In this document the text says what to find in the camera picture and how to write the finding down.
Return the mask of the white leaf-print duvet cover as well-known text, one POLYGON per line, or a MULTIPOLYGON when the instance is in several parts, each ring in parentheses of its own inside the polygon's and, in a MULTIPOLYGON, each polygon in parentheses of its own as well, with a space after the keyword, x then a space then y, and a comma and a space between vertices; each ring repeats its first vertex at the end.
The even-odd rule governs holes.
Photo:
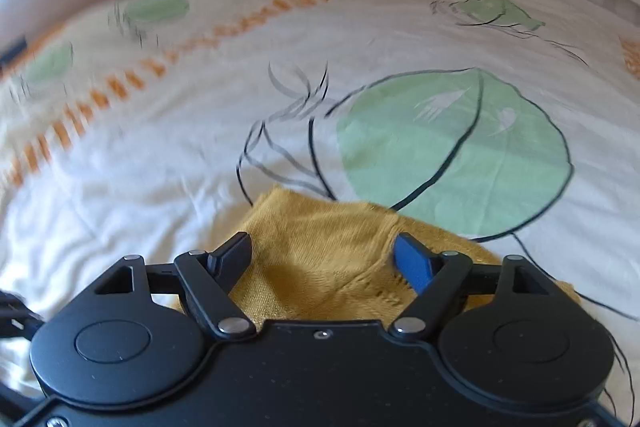
POLYGON ((212 249, 279 185, 532 260, 613 335, 639 418, 639 39, 564 0, 126 0, 206 28, 1 83, 1 287, 48 319, 117 259, 212 249))

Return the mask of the mustard yellow knit sweater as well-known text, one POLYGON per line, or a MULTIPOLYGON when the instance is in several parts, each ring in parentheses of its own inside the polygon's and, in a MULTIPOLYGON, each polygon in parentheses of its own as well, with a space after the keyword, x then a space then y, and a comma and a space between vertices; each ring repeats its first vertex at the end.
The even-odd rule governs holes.
POLYGON ((327 202, 276 185, 238 226, 252 262, 232 301, 267 320, 393 319, 416 292, 393 265, 395 237, 408 233, 434 253, 459 251, 482 265, 500 260, 477 243, 370 202, 327 202))

